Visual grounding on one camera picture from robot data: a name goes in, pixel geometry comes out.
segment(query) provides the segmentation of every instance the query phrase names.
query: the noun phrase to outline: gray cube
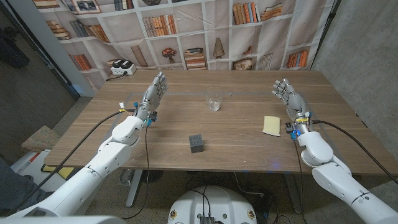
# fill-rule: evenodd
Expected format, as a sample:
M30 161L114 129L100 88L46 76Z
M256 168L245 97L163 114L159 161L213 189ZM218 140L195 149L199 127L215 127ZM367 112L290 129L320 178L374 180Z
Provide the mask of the gray cube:
M191 146L191 153L203 152L203 140L201 134L189 136L189 145Z

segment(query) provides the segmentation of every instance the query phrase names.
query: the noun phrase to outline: person's leg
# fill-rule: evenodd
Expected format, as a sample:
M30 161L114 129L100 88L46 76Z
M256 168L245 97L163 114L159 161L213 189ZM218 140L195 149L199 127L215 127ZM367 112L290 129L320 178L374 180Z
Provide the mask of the person's leg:
M0 210L15 208L36 188L32 180L16 174L0 157ZM45 192L39 189L18 209L35 205L44 198Z

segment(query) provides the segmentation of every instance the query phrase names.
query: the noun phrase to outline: power strip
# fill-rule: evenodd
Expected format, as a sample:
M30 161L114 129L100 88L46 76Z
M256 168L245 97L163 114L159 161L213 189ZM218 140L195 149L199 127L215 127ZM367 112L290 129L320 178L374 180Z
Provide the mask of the power strip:
M133 64L129 68L112 67L111 70L112 70L113 75L123 75L124 72L127 72L127 75L132 75L132 74L134 74L134 72L136 72L137 68L136 68L136 65Z

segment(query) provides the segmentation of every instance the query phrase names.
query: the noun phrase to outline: white robotic arm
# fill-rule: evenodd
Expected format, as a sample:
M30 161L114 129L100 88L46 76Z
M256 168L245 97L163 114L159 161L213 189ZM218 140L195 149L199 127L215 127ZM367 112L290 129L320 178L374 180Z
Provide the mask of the white robotic arm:
M97 155L84 168L51 196L9 218L62 217L75 214L102 180L130 158L131 148L139 141L137 131L152 121L151 113L159 106L160 99L167 89L166 79L162 72L159 72L144 93L136 116L128 116L117 125L112 131L112 136L100 145Z
M286 106L287 114L293 121L294 132L298 144L305 147L301 153L303 162L313 168L315 181L334 196L342 199L366 223L395 223L398 213L370 191L358 183L344 162L333 155L329 144L314 131L310 122L311 113L306 111L303 98L284 78L276 81L272 93Z

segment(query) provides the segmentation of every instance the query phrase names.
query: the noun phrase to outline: bookshelf wallpaper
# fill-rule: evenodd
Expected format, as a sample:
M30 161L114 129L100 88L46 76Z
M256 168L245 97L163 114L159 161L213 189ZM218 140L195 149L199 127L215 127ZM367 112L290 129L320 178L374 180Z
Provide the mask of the bookshelf wallpaper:
M92 89L137 69L308 70L333 0L33 0ZM172 60L166 48L176 51Z

